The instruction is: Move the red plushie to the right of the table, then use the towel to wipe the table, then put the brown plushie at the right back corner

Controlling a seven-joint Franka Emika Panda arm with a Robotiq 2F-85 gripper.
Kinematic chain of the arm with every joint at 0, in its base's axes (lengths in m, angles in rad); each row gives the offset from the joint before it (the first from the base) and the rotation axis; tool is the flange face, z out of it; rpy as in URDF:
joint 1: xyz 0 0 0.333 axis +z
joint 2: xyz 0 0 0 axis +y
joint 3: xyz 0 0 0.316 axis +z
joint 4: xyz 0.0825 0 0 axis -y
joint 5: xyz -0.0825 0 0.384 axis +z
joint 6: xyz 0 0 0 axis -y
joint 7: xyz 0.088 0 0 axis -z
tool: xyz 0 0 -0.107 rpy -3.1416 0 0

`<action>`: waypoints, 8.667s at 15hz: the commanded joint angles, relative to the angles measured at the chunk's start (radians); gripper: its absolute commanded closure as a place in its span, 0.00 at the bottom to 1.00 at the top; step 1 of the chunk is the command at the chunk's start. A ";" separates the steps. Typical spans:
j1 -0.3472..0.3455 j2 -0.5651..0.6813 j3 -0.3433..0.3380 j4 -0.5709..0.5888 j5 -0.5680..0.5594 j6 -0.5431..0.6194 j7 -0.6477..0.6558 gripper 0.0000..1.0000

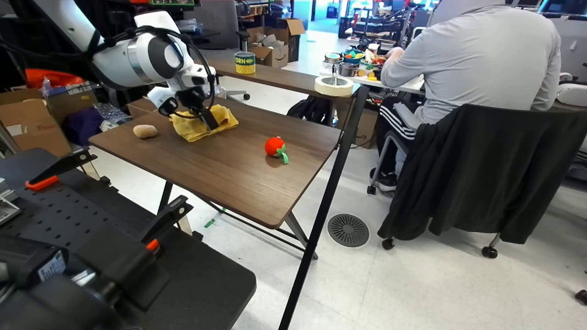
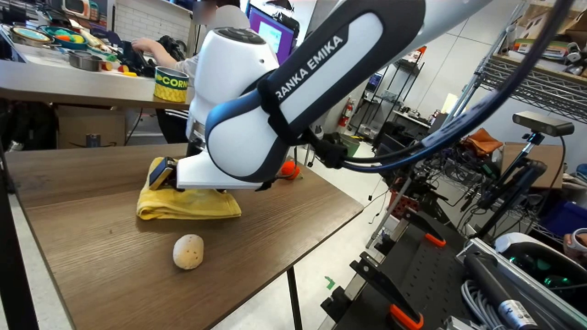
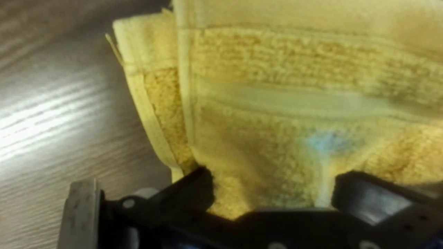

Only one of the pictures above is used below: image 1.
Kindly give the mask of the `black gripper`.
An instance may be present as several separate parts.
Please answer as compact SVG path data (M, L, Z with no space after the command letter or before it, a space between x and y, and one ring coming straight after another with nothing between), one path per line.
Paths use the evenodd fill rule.
M209 130L218 128L218 121L211 112L215 95L207 93L202 86L182 90L176 93L178 101L193 114L204 119Z

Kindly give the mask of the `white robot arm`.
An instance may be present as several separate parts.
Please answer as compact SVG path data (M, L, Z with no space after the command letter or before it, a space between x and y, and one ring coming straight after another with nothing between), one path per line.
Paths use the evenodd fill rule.
M75 0L31 0L97 79L112 88L149 86L147 99L161 115L180 115L185 106L207 130L218 128L211 106L216 95L216 70L187 38L167 11L134 16L136 27L103 37Z

